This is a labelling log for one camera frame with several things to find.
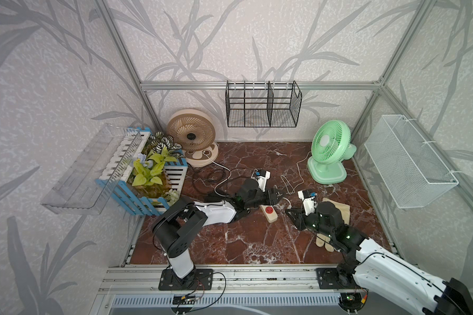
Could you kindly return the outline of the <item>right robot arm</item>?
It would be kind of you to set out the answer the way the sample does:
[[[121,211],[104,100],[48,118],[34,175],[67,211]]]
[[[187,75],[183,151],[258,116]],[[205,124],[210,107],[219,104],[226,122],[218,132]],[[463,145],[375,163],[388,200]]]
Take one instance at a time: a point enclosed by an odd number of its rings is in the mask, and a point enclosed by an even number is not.
[[[320,288],[373,292],[411,314],[473,314],[473,298],[457,279],[433,276],[380,246],[346,224],[331,202],[286,210],[299,230],[329,238],[344,260],[335,268],[316,270]]]

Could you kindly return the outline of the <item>beige red power strip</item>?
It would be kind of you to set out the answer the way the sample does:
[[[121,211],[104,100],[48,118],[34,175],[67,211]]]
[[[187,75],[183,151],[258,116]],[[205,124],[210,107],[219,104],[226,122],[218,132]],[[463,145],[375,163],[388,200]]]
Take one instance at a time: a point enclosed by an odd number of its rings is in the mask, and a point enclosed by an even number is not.
[[[267,219],[267,221],[269,223],[274,223],[275,221],[278,220],[277,212],[276,212],[276,210],[273,206],[261,205],[260,209],[263,212],[263,214],[265,215],[265,218]]]

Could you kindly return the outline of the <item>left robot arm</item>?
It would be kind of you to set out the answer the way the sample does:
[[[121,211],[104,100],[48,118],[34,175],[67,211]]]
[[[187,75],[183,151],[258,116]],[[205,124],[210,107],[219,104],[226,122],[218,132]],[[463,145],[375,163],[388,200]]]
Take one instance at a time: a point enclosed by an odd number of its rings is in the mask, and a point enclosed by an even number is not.
[[[151,228],[153,240],[166,256],[168,267],[162,271],[160,291],[196,291],[212,288],[212,269],[197,270],[189,248],[204,227],[230,224],[245,218],[260,206],[275,206],[284,197],[277,188],[266,188],[248,178],[237,193],[225,196],[215,191],[203,202],[180,196]]]

